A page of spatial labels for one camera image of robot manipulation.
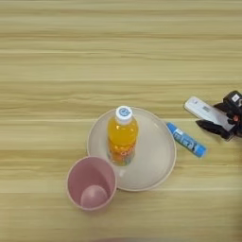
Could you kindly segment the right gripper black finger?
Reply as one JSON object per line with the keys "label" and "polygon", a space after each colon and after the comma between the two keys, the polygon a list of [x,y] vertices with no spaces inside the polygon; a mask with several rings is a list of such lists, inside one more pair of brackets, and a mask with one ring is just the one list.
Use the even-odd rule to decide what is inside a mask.
{"label": "right gripper black finger", "polygon": [[233,138],[233,134],[230,131],[225,130],[222,126],[215,124],[214,122],[208,120],[198,120],[197,125],[204,130],[219,135],[226,141],[229,141]]}
{"label": "right gripper black finger", "polygon": [[215,104],[215,108],[226,114],[232,113],[231,105],[228,103],[224,103],[224,102],[217,103],[217,104]]}

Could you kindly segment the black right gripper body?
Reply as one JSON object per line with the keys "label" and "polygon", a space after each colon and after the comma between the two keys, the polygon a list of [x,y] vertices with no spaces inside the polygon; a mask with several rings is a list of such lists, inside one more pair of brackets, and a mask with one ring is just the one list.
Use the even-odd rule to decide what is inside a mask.
{"label": "black right gripper body", "polygon": [[238,136],[242,138],[242,110],[237,108],[230,108],[227,112],[228,123],[233,125],[230,129],[231,136]]}

